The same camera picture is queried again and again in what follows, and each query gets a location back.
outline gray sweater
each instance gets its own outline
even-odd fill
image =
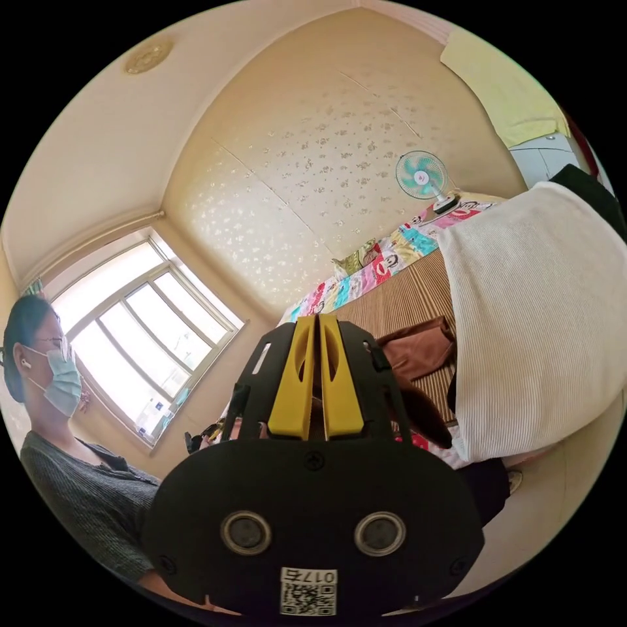
[[[159,480],[123,457],[87,444],[109,466],[92,466],[29,432],[20,452],[26,472],[59,522],[96,561],[138,581],[153,566],[140,548]]]

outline colorful bedsheet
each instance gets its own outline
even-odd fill
[[[476,216],[499,201],[485,196],[473,198],[471,194],[462,195],[460,204],[452,212],[428,223],[425,223],[425,218],[430,208],[423,210],[378,241],[380,253],[372,263],[343,279],[331,277],[320,283],[300,302],[289,307],[279,324],[295,322],[303,315],[328,314],[367,294],[421,257],[432,253],[438,247],[436,237],[440,231]]]

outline hand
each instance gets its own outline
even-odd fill
[[[199,451],[210,447],[213,444],[211,440],[209,440],[209,436],[203,436],[201,440],[201,445],[198,447]]]

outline woman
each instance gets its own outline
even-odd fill
[[[116,575],[194,605],[167,587],[140,546],[159,480],[101,446],[78,440],[70,430],[69,419],[80,402],[80,374],[48,302],[28,295],[13,305],[3,360],[7,388],[31,420],[20,459],[61,524]],[[227,611],[209,602],[198,607]]]

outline face mask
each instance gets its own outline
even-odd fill
[[[74,353],[69,351],[69,359],[63,358],[59,349],[40,353],[33,348],[30,351],[48,357],[48,363],[52,371],[52,381],[47,388],[41,387],[36,381],[29,378],[40,390],[44,392],[44,398],[64,416],[71,418],[80,403],[82,386],[80,374],[74,362]]]

